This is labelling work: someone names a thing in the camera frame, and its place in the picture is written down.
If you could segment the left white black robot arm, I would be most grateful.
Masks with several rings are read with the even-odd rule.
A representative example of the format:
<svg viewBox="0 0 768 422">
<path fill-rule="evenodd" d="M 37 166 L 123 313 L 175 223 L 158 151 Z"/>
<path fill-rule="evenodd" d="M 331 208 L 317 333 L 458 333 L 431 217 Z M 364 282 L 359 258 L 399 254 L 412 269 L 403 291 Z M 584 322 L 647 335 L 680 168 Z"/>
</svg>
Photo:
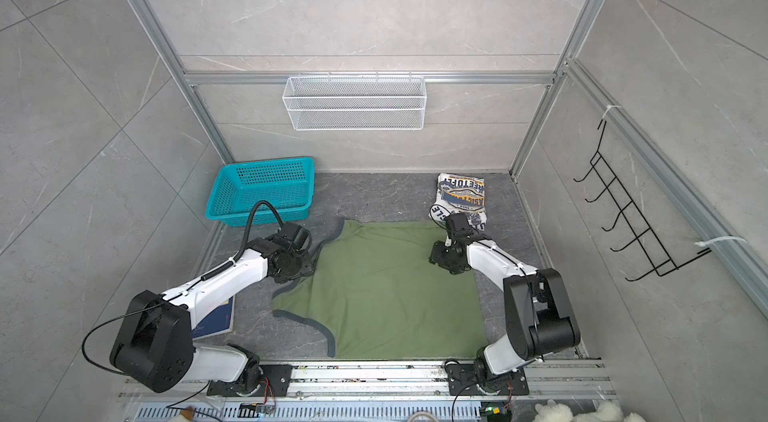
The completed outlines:
<svg viewBox="0 0 768 422">
<path fill-rule="evenodd" d="M 117 371 L 156 393 L 206 380 L 250 395 L 261 385 L 259 357 L 240 346 L 194 342 L 193 330 L 223 303 L 266 278 L 292 282 L 311 275 L 316 258 L 306 228 L 285 222 L 265 238 L 241 240 L 226 261 L 162 293 L 145 290 L 130 301 L 109 355 Z"/>
</svg>

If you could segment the teal plastic basket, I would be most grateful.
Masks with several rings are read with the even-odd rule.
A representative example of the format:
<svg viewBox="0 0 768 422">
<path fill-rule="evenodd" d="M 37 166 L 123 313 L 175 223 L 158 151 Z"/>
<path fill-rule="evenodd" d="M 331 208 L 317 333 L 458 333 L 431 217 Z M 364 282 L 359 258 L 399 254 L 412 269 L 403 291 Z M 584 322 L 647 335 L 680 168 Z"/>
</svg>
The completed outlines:
<svg viewBox="0 0 768 422">
<path fill-rule="evenodd" d="M 259 208 L 254 216 L 255 224 L 278 219 L 304 220 L 309 216 L 314 182 L 315 164 L 310 157 L 228 164 L 216 176 L 205 216 L 230 227 L 243 227 L 252 207 L 265 200 L 277 212 Z"/>
</svg>

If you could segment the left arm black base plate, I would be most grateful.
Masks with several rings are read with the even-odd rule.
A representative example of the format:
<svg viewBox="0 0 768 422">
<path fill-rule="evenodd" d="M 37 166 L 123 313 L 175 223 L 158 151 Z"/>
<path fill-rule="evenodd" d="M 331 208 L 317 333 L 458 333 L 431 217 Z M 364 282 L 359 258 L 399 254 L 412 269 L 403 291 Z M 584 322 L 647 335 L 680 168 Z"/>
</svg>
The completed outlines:
<svg viewBox="0 0 768 422">
<path fill-rule="evenodd" d="M 293 366 L 266 364 L 247 367 L 234 382 L 213 381 L 206 394 L 223 397 L 285 397 L 291 382 Z"/>
</svg>

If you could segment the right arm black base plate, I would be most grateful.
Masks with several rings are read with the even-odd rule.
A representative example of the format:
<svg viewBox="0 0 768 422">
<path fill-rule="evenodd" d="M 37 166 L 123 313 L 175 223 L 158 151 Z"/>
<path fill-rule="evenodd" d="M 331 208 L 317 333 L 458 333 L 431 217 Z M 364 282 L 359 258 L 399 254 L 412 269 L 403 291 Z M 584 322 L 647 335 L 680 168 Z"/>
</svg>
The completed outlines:
<svg viewBox="0 0 768 422">
<path fill-rule="evenodd" d="M 530 389 L 523 369 L 503 375 L 481 375 L 474 363 L 443 363 L 451 396 L 527 396 Z"/>
</svg>

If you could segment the blue book yellow label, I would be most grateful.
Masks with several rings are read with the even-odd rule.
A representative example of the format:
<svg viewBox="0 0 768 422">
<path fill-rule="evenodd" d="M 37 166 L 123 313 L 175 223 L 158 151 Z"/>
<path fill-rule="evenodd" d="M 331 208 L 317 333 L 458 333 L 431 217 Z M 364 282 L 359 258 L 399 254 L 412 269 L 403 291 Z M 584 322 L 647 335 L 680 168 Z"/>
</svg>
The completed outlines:
<svg viewBox="0 0 768 422">
<path fill-rule="evenodd" d="M 200 340 L 227 334 L 234 327 L 235 297 L 232 296 L 204 317 L 192 330 L 192 338 Z"/>
</svg>

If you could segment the green camouflage tank top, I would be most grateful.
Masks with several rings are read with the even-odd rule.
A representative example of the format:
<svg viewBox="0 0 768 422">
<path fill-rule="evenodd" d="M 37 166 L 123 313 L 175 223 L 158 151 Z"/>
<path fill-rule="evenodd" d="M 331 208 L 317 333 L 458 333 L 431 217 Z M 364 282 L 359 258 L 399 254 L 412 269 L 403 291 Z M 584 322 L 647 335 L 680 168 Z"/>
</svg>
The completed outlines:
<svg viewBox="0 0 768 422">
<path fill-rule="evenodd" d="M 315 273 L 273 296 L 343 360 L 470 358 L 487 342 L 475 277 L 430 263 L 444 230 L 428 221 L 346 220 Z"/>
</svg>

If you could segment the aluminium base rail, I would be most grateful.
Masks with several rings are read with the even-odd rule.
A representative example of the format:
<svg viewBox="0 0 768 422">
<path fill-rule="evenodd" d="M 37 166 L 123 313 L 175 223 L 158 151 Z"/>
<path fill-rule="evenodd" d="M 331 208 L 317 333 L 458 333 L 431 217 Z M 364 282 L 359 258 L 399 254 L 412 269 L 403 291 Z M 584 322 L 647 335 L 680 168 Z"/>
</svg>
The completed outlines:
<svg viewBox="0 0 768 422">
<path fill-rule="evenodd" d="M 442 361 L 267 361 L 293 366 L 285 397 L 208 396 L 202 381 L 154 394 L 126 380 L 114 395 L 110 421 L 169 421 L 192 408 L 196 421 L 522 421 L 548 401 L 574 412 L 617 398 L 596 359 L 535 362 L 523 370 L 527 396 L 451 396 Z"/>
</svg>

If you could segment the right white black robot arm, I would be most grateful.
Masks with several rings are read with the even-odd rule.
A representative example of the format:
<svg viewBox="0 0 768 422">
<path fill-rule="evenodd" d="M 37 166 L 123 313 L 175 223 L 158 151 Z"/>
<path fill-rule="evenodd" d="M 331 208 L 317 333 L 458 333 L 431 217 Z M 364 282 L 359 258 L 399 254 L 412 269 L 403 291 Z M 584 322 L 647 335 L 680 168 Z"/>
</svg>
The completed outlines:
<svg viewBox="0 0 768 422">
<path fill-rule="evenodd" d="M 433 245 L 429 261 L 453 275 L 478 271 L 504 295 L 505 334 L 474 361 L 479 387 L 495 391 L 529 363 L 580 344 L 575 311 L 557 270 L 518 260 L 473 227 L 464 213 L 447 216 L 443 227 L 446 239 Z"/>
</svg>

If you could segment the white tank top navy trim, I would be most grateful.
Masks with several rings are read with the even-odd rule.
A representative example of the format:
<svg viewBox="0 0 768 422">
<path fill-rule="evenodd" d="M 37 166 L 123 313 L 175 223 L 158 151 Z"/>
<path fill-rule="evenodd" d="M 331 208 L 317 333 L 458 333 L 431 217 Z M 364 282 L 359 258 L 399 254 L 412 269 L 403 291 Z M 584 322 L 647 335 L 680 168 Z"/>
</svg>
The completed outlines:
<svg viewBox="0 0 768 422">
<path fill-rule="evenodd" d="M 484 231 L 487 223 L 486 187 L 483 178 L 440 173 L 437 178 L 436 200 L 430 207 L 430 218 L 444 225 L 454 213 L 467 215 L 469 224 Z"/>
</svg>

